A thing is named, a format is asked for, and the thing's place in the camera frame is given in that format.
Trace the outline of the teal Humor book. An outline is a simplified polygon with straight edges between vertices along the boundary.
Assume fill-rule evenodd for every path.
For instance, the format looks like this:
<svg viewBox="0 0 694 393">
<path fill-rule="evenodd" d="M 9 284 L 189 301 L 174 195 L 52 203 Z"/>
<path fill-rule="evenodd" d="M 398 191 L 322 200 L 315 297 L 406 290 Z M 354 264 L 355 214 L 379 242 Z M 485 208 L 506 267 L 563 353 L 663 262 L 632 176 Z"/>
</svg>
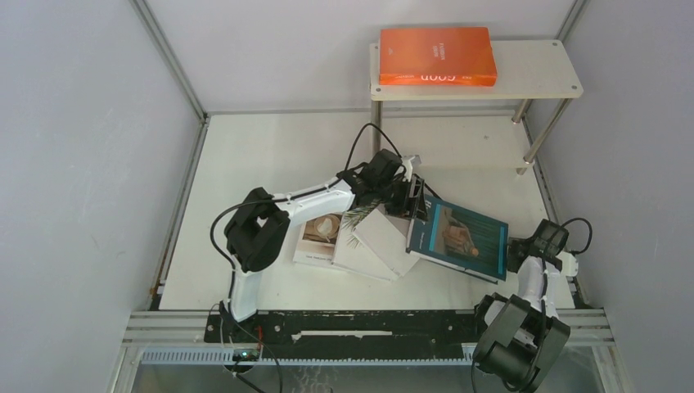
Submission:
<svg viewBox="0 0 694 393">
<path fill-rule="evenodd" d="M 423 205 L 427 217 L 411 221 L 408 254 L 492 284 L 507 279 L 507 223 L 431 195 Z"/>
</svg>

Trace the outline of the orange hardcover book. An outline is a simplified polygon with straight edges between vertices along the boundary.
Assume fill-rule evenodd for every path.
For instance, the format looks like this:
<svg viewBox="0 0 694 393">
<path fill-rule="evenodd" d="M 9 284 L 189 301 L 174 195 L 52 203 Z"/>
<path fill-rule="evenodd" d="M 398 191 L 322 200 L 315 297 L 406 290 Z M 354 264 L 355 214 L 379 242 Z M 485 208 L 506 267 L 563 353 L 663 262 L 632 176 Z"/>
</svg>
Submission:
<svg viewBox="0 0 694 393">
<path fill-rule="evenodd" d="M 381 31 L 383 86 L 493 87 L 498 78 L 486 27 L 412 27 Z"/>
</svg>

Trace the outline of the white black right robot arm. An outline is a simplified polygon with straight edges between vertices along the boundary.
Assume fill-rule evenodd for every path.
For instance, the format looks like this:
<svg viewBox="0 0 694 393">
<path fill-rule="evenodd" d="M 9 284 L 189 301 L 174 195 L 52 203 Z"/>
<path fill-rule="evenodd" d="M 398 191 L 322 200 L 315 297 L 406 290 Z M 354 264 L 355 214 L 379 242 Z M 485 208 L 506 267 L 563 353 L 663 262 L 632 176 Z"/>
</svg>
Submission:
<svg viewBox="0 0 694 393">
<path fill-rule="evenodd" d="M 553 300 L 568 237 L 565 225 L 544 219 L 531 237 L 512 240 L 507 265 L 518 292 L 485 296 L 475 308 L 473 369 L 495 375 L 510 392 L 536 391 L 569 339 Z"/>
</svg>

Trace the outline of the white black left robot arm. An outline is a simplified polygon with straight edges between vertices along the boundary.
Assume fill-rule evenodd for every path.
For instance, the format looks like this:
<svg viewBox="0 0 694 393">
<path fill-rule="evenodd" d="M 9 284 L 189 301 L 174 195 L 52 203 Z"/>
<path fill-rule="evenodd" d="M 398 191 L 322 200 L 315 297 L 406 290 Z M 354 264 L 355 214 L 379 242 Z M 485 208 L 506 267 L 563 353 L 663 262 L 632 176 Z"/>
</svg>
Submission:
<svg viewBox="0 0 694 393">
<path fill-rule="evenodd" d="M 254 335 L 261 273 L 279 256 L 290 229 L 320 216 L 379 205 L 396 216 L 424 218 L 426 183 L 415 173 L 420 163 L 418 155 L 400 156 L 383 149 L 370 161 L 317 186 L 279 194 L 257 187 L 242 203 L 221 212 L 211 224 L 210 239 L 215 239 L 219 221 L 231 214 L 223 229 L 225 246 L 212 244 L 232 267 L 229 295 L 219 303 L 224 331 L 236 341 Z"/>
</svg>

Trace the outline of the grey white plain book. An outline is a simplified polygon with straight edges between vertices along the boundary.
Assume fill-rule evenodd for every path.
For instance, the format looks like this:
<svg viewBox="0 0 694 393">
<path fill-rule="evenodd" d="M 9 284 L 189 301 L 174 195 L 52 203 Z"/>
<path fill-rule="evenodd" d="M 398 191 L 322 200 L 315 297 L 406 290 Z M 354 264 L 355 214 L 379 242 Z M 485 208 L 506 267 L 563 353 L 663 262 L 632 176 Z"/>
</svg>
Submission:
<svg viewBox="0 0 694 393">
<path fill-rule="evenodd" d="M 409 220 L 389 216 L 382 208 L 376 208 L 355 226 L 353 235 L 397 280 L 420 260 L 406 251 L 409 225 Z"/>
</svg>

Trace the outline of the palm leaf cover book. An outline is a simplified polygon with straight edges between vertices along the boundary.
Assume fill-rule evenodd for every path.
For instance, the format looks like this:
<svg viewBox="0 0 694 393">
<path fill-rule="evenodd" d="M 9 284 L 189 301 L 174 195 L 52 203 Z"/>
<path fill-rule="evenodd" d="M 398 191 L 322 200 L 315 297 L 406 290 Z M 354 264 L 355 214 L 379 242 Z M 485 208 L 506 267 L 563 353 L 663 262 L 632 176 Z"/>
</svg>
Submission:
<svg viewBox="0 0 694 393">
<path fill-rule="evenodd" d="M 367 278 L 393 282 L 398 276 L 354 235 L 356 226 L 379 206 L 378 201 L 346 211 L 340 221 L 331 265 Z"/>
</svg>

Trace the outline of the coffee cover book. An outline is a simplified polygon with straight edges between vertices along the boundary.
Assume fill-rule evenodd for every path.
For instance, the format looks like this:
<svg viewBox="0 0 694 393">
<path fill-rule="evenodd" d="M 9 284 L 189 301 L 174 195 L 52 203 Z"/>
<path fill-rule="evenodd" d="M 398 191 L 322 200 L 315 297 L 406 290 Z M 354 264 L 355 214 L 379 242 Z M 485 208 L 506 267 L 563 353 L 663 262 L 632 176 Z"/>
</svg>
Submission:
<svg viewBox="0 0 694 393">
<path fill-rule="evenodd" d="M 293 261 L 324 269 L 333 269 L 333 258 L 342 215 L 328 214 L 302 225 Z"/>
</svg>

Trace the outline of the white raised shelf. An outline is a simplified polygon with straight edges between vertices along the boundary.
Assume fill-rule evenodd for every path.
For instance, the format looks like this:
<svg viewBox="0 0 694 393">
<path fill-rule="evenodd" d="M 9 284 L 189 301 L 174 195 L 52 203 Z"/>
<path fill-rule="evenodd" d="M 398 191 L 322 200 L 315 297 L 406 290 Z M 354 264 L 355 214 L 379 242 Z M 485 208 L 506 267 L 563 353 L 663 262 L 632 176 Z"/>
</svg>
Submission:
<svg viewBox="0 0 694 393">
<path fill-rule="evenodd" d="M 493 87 L 386 86 L 370 46 L 371 121 L 400 151 L 431 168 L 501 168 L 523 174 L 584 89 L 559 40 L 494 41 Z"/>
</svg>

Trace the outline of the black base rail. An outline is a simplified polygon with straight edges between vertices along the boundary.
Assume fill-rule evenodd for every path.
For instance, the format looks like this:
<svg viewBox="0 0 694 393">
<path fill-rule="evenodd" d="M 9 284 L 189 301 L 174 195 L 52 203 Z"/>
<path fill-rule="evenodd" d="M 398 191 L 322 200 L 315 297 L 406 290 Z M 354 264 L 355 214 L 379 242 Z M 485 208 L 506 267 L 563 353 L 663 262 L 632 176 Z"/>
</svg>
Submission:
<svg viewBox="0 0 694 393">
<path fill-rule="evenodd" d="M 463 359 L 485 329 L 471 310 L 267 310 L 239 323 L 213 311 L 203 340 L 268 345 L 269 360 L 432 361 Z"/>
</svg>

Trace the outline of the aluminium frame rail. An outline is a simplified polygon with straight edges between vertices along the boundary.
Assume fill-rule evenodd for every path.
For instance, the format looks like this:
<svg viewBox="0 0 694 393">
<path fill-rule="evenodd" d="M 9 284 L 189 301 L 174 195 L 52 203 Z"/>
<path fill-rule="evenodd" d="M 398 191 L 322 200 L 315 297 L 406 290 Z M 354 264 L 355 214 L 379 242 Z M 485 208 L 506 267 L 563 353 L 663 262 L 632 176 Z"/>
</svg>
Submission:
<svg viewBox="0 0 694 393">
<path fill-rule="evenodd" d="M 154 48 L 160 54 L 164 65 L 172 75 L 174 82 L 178 85 L 180 92 L 191 107 L 195 117 L 200 123 L 206 122 L 208 118 L 207 112 L 196 94 L 186 71 L 183 69 L 181 61 L 178 59 L 150 3 L 146 0 L 129 0 L 128 2 L 133 8 L 136 16 L 142 22 Z"/>
</svg>

